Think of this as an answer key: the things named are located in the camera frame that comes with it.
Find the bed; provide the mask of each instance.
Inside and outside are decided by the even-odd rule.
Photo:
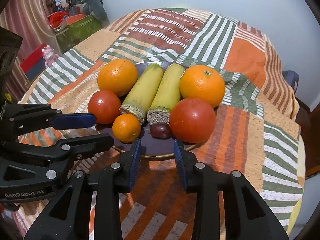
[[[208,65],[226,84],[214,133],[192,150],[215,170],[241,171],[289,234],[301,206],[305,152],[294,91],[282,75],[280,59],[260,30],[207,11],[153,8],[132,12],[66,52],[31,85],[21,103],[50,103],[64,113],[83,113],[98,90],[97,74],[108,62],[170,61]],[[60,138],[96,134],[95,128],[45,129],[20,142],[49,146]],[[92,172],[114,162],[112,149],[75,163],[73,170]],[[5,212],[22,236],[48,200],[23,203]],[[190,239],[196,195],[180,188],[174,160],[142,160],[134,190],[119,195],[124,239]],[[93,239],[92,201],[90,239]],[[224,214],[220,214],[224,239]]]

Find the striped curtain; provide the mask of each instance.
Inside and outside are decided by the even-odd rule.
[[[7,91],[18,102],[30,86],[20,63],[42,43],[50,44],[60,53],[54,31],[47,15],[51,14],[53,0],[10,0],[0,14],[0,26],[23,37],[21,48],[7,79]]]

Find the red tomato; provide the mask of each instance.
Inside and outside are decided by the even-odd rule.
[[[200,98],[185,98],[172,109],[169,125],[176,138],[188,143],[201,143],[213,132],[216,114]]]
[[[109,90],[95,92],[89,103],[88,112],[93,113],[97,118],[97,123],[112,123],[120,115],[120,99]]]

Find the sugarcane piece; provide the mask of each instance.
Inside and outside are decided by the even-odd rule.
[[[135,115],[141,124],[144,123],[147,111],[158,91],[164,71],[159,64],[151,63],[143,71],[125,100],[120,112]]]
[[[164,73],[156,97],[148,110],[147,120],[155,123],[169,124],[170,112],[180,101],[180,78],[185,71],[179,64],[171,64]]]

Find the cut end of sugarcane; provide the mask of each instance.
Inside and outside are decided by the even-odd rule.
[[[131,104],[123,104],[120,107],[120,112],[122,114],[133,114],[136,118],[138,118],[141,124],[143,124],[146,120],[146,114],[144,113],[143,109],[141,109],[140,107],[133,106]]]
[[[150,125],[155,123],[163,123],[169,125],[171,110],[165,107],[158,107],[148,111],[147,120]]]

